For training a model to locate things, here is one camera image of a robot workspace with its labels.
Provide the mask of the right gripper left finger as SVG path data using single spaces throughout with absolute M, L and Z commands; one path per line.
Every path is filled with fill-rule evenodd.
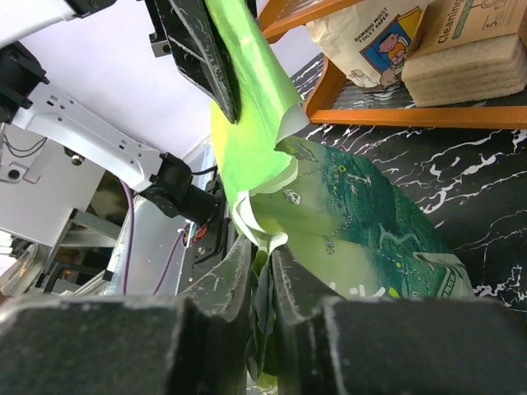
M 2 393 L 245 393 L 251 253 L 238 238 L 181 295 L 7 301 Z

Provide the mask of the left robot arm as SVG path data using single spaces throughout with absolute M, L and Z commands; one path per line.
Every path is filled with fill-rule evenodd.
M 107 1 L 4 1 L 1 4 L 1 121 L 53 140 L 93 161 L 153 202 L 166 216 L 209 225 L 223 199 L 193 185 L 179 158 L 144 146 L 54 86 L 21 43 L 61 21 L 86 18 Z M 180 73 L 211 97 L 231 123 L 240 119 L 233 63 L 203 1 L 149 1 L 153 49 L 170 54 Z

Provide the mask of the green litter bag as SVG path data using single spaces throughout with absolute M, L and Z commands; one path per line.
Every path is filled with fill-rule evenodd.
M 236 229 L 252 264 L 246 365 L 277 392 L 272 252 L 287 246 L 331 290 L 350 298 L 464 298 L 463 263 L 426 216 L 367 158 L 299 138 L 301 98 L 242 1 L 208 1 L 240 88 L 231 122 L 211 109 L 212 146 Z

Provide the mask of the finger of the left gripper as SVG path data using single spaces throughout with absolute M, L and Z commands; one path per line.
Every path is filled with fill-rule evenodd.
M 240 120 L 240 88 L 204 1 L 147 1 L 156 57 L 172 56 L 180 74 L 215 101 L 230 123 Z

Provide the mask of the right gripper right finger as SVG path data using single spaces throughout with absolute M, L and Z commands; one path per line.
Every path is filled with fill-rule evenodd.
M 526 326 L 486 299 L 347 300 L 272 256 L 281 394 L 523 394 Z

